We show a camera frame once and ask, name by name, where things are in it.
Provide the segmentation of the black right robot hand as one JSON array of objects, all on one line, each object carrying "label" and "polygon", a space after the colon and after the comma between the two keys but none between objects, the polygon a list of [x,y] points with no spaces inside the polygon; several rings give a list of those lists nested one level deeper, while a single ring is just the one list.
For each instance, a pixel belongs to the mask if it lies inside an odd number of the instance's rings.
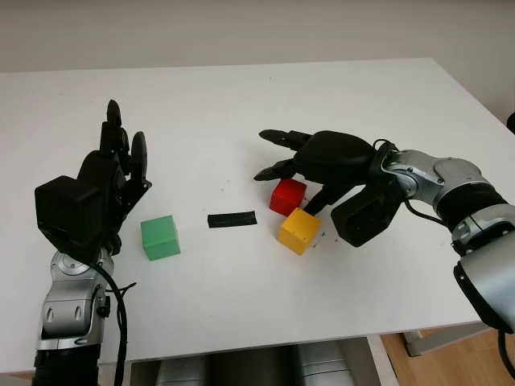
[{"label": "black right robot hand", "polygon": [[367,182],[376,150],[365,140],[347,133],[319,131],[314,134],[266,129],[259,136],[295,152],[293,158],[276,162],[254,176],[256,181],[291,179],[296,174],[319,183],[322,189],[304,207],[312,216],[356,186]]}]

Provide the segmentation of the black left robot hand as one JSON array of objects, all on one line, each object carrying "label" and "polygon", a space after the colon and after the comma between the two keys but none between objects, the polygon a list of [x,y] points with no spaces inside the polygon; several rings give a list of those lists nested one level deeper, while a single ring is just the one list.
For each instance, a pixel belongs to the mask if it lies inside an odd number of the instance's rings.
[{"label": "black left robot hand", "polygon": [[99,246],[113,256],[119,254],[122,247],[118,235],[122,223],[152,187],[152,183],[146,179],[146,169],[144,133],[139,131],[129,139],[122,127],[118,103],[109,101],[106,121],[101,125],[100,147],[86,156],[78,179],[100,190],[102,215]]}]

